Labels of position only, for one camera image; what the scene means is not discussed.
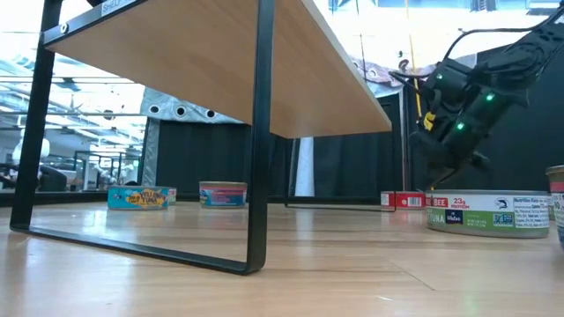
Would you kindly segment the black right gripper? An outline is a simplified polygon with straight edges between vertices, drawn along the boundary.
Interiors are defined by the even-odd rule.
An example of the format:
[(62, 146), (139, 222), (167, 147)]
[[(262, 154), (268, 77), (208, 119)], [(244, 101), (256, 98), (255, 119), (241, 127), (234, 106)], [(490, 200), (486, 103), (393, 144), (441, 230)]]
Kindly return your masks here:
[(512, 106), (528, 106), (528, 93), (485, 89), (462, 100), (453, 113), (439, 92), (434, 93), (435, 119), (431, 129), (421, 128), (410, 135), (412, 148), (425, 164), (426, 188), (431, 189), (456, 175), (465, 166), (487, 169), (489, 158), (478, 151), (492, 128)]

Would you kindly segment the green chunk light tuna can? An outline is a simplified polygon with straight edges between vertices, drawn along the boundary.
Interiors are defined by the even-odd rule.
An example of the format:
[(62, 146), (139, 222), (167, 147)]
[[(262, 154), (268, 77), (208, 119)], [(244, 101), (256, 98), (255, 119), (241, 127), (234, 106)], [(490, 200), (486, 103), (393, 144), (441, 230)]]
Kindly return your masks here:
[(430, 190), (427, 227), (473, 236), (542, 239), (550, 230), (549, 200), (544, 191)]

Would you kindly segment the grey tarp with grommets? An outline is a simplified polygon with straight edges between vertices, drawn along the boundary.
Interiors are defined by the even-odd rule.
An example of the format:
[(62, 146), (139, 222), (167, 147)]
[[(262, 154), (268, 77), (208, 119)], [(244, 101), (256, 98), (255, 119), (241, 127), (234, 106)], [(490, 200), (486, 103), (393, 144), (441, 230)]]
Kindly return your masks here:
[(396, 68), (388, 68), (353, 55), (351, 59), (376, 98), (397, 94), (403, 89), (404, 85), (390, 75), (391, 71), (406, 75), (426, 75), (431, 73), (436, 66), (434, 63), (423, 67), (413, 67), (408, 59), (401, 59)]
[(156, 167), (159, 147), (160, 124), (163, 121), (196, 122), (208, 124), (243, 124), (208, 108), (194, 105), (185, 100), (145, 88), (140, 113), (147, 116), (144, 149), (142, 154), (141, 182), (144, 185), (157, 185)]

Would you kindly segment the black office chair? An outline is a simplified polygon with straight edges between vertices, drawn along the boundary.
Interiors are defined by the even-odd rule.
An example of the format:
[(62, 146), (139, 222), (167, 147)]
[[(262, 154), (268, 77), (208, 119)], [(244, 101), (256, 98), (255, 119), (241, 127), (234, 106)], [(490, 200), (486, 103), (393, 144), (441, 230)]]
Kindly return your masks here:
[(45, 165), (41, 165), (39, 170), (41, 172), (39, 185), (41, 192), (61, 192), (66, 190), (67, 176), (64, 173)]

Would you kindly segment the black curtain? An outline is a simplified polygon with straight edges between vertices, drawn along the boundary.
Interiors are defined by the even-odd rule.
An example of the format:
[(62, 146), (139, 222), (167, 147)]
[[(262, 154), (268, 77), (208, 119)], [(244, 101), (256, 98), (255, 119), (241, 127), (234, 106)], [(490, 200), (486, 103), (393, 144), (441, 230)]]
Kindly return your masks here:
[[(467, 166), (440, 184), (441, 189), (547, 191), (545, 174), (564, 165), (564, 49), (528, 91), (528, 107), (511, 107), (482, 141), (489, 158), (485, 171)], [(401, 129), (415, 129), (416, 104), (410, 92), (380, 100), (391, 119), (388, 133), (317, 137), (314, 183), (318, 196), (379, 196), (382, 191), (425, 189), (423, 164), (416, 153), (402, 158)]]
[(251, 127), (163, 121), (156, 183), (195, 195), (201, 181), (249, 181)]

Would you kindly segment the teal yellowfin tuna can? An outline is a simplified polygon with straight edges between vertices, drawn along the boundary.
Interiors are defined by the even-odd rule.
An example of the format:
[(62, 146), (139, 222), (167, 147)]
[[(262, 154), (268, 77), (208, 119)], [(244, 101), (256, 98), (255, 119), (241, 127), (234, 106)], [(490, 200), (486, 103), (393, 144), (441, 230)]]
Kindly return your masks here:
[(110, 210), (163, 210), (169, 205), (169, 188), (111, 186), (107, 206)]

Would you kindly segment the wooden shelf black metal frame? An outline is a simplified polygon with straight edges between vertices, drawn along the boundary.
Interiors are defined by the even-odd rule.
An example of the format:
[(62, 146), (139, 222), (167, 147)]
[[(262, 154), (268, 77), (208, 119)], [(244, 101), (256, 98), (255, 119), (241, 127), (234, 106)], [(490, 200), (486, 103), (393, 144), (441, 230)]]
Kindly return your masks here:
[[(387, 116), (313, 0), (105, 0), (41, 29), (9, 227), (14, 232), (246, 276), (266, 259), (271, 135), (389, 132)], [(234, 261), (31, 224), (56, 55), (251, 127), (246, 258)]]

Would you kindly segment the white rounded machine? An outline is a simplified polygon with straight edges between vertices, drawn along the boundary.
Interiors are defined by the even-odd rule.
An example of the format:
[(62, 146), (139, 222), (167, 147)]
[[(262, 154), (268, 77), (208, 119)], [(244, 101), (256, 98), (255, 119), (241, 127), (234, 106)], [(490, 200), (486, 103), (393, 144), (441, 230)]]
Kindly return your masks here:
[[(18, 165), (20, 160), (21, 160), (21, 153), (22, 153), (22, 149), (23, 149), (23, 141), (24, 141), (25, 132), (26, 132), (25, 129), (22, 129), (20, 131), (19, 143), (15, 146), (15, 148), (12, 152), (12, 160), (13, 160), (15, 165)], [(41, 144), (40, 158), (41, 159), (46, 158), (49, 155), (49, 153), (50, 153), (50, 142), (47, 138), (43, 138), (42, 144)]]

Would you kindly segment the black table frame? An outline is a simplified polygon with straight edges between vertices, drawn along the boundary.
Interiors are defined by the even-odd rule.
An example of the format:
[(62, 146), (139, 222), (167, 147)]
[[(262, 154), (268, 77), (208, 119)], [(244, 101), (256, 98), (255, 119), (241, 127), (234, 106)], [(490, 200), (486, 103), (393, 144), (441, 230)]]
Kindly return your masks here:
[[(59, 203), (95, 203), (105, 202), (108, 199), (106, 191), (86, 192), (36, 192), (34, 205), (59, 204)], [(11, 207), (15, 202), (14, 191), (0, 191), (0, 207)], [(270, 195), (268, 203), (286, 204), (339, 204), (339, 205), (379, 205), (380, 196), (283, 196)]]

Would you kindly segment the red albacore tuna can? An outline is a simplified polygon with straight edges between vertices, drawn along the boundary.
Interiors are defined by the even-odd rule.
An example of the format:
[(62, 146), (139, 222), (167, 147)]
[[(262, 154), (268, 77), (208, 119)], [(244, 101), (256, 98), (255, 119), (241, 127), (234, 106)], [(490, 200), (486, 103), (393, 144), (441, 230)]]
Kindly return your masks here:
[(424, 210), (426, 195), (418, 191), (382, 191), (381, 207), (384, 210)]

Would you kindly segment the pink blue gold-lidded can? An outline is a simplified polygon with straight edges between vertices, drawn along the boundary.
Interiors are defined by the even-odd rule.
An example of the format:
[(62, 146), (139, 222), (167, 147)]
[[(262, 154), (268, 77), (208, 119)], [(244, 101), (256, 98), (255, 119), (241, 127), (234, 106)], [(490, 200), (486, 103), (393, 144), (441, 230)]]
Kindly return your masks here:
[(200, 181), (199, 195), (203, 208), (244, 208), (248, 185), (245, 182)]
[(564, 165), (548, 167), (545, 174), (553, 198), (553, 213), (560, 247), (564, 250)]

